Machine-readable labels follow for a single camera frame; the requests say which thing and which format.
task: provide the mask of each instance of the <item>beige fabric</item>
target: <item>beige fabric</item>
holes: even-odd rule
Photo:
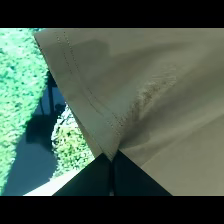
[[[173,195],[224,195],[224,29],[35,38],[95,155],[120,149]]]

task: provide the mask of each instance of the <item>black triangular object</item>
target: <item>black triangular object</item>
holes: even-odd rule
[[[113,172],[115,196],[172,196],[120,151],[113,160]]]
[[[111,162],[98,156],[53,196],[109,196]]]

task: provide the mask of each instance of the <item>tan cloth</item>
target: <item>tan cloth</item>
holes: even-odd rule
[[[224,29],[47,29],[35,38],[94,155],[173,195],[224,195]]]

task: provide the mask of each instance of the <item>green grass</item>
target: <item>green grass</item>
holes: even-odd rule
[[[16,145],[46,87],[47,65],[33,37],[33,31],[41,29],[0,28],[0,195],[16,158]],[[93,160],[68,108],[61,120],[65,122],[57,123],[53,133],[58,159],[53,178],[81,170]]]

